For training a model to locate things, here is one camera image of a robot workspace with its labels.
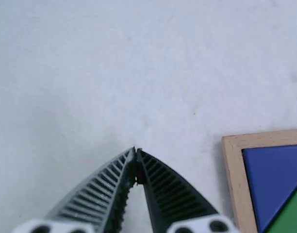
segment screw hole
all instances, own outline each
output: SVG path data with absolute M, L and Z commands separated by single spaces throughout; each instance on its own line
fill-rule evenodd
M 186 227 L 180 227 L 176 229 L 175 233 L 193 233 L 193 232 Z
M 77 229 L 77 230 L 71 231 L 70 233 L 86 233 L 86 231 Z
M 212 221 L 210 223 L 210 229 L 213 232 L 226 232 L 228 231 L 228 227 L 224 222 L 221 222 L 219 220 Z
M 50 227 L 46 225 L 41 225 L 33 229 L 31 233 L 49 233 Z

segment white table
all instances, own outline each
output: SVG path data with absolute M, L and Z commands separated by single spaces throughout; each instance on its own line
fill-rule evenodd
M 221 137 L 294 128 L 297 0 L 0 0 L 0 233 L 131 146 L 232 217 Z

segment wooden puzzle board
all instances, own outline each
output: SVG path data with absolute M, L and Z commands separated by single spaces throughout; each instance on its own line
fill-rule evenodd
M 289 208 L 287 204 L 294 203 L 294 201 L 289 199 L 291 199 L 291 196 L 297 196 L 297 187 L 289 190 L 291 192 L 289 197 L 284 200 L 284 203 L 280 203 L 279 209 L 277 208 L 276 212 L 273 213 L 275 217 L 264 220 L 268 216 L 260 217 L 260 215 L 266 209 L 260 208 L 264 206 L 270 207 L 271 201 L 265 202 L 265 205 L 260 205 L 262 198 L 264 198 L 264 195 L 266 196 L 266 192 L 261 194 L 261 197 L 257 197 L 260 192 L 258 186 L 263 182 L 260 180 L 258 172 L 264 172 L 262 169 L 267 168 L 268 175 L 263 174 L 261 177 L 264 177 L 264 180 L 270 179 L 272 176 L 270 174 L 271 171 L 277 173 L 277 171 L 281 170 L 279 166 L 283 164 L 283 162 L 281 163 L 283 158 L 287 158 L 290 164 L 293 161 L 297 161 L 297 130 L 225 136 L 222 139 L 222 143 L 232 204 L 239 229 L 243 233 L 275 232 L 273 231 L 275 227 L 277 228 L 275 219 L 279 219 L 277 221 L 287 219 L 283 218 L 281 214 L 283 213 L 282 209 L 294 209 Z M 295 171 L 296 169 L 292 169 L 293 166 L 290 164 L 286 164 L 285 167 L 292 172 L 293 170 Z M 285 174 L 287 176 L 289 173 L 282 171 L 277 174 Z M 297 173 L 290 179 L 294 180 L 295 178 L 297 178 Z M 279 185 L 272 191 L 279 192 Z

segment wooden frame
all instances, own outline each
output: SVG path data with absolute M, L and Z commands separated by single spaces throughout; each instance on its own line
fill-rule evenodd
M 242 149 L 297 145 L 297 130 L 225 136 L 222 143 L 237 225 L 242 233 L 257 233 Z

